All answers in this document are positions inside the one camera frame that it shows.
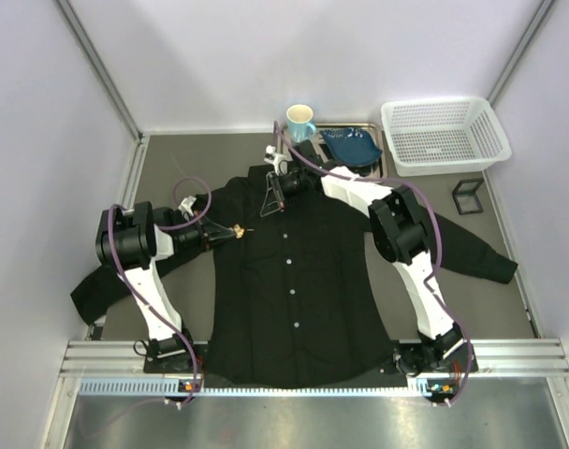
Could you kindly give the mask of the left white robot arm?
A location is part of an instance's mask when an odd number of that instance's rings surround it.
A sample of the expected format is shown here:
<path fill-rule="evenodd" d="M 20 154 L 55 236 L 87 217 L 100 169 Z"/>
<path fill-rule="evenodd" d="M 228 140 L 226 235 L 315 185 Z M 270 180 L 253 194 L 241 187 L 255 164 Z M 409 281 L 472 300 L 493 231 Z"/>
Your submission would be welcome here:
<path fill-rule="evenodd" d="M 142 202 L 132 210 L 116 207 L 102 212 L 95 248 L 103 266 L 111 268 L 139 305 L 148 328 L 146 373 L 196 373 L 192 338 L 171 304 L 158 263 L 187 252 L 204 253 L 245 230 L 218 224 L 194 210 L 192 196 L 176 209 L 155 209 Z"/>

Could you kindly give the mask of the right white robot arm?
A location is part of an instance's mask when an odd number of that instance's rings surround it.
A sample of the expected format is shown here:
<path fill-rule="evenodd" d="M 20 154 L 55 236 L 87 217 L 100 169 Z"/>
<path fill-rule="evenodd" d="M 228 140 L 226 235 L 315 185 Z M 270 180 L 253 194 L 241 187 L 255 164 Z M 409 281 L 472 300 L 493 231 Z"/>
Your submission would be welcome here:
<path fill-rule="evenodd" d="M 335 162 L 310 159 L 293 147 L 289 155 L 267 146 L 267 207 L 283 210 L 288 198 L 313 188 L 365 215 L 378 253 L 398 271 L 416 313 L 420 346 L 412 354 L 398 354 L 400 371 L 417 376 L 450 368 L 459 378 L 473 369 L 474 349 L 462 325 L 446 305 L 436 279 L 442 261 L 442 235 L 432 210 L 422 210 L 422 194 L 400 183 L 389 187 L 375 178 L 361 177 Z"/>

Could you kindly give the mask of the black button shirt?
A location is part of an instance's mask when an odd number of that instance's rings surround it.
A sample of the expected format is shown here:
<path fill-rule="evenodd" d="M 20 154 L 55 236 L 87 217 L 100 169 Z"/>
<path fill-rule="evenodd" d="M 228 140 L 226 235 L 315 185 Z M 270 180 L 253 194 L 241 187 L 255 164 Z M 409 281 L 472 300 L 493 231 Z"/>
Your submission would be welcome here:
<path fill-rule="evenodd" d="M 311 189 L 284 211 L 260 217 L 266 167 L 196 196 L 195 210 L 254 232 L 213 252 L 215 304 L 209 373 L 236 384 L 297 388 L 348 380 L 393 352 L 365 261 L 369 219 Z M 441 265 L 509 283 L 517 264 L 434 214 Z"/>

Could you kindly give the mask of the gold brooch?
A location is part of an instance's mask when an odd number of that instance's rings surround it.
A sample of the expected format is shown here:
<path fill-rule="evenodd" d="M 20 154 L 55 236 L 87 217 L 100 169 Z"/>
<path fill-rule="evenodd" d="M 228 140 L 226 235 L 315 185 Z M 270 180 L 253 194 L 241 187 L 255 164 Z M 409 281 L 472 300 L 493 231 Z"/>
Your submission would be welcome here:
<path fill-rule="evenodd" d="M 237 239 L 242 239 L 246 234 L 249 234 L 250 232 L 254 232 L 253 228 L 244 228 L 244 227 L 240 226 L 239 224 L 235 224 L 232 227 L 232 230 L 233 230 L 235 237 Z"/>

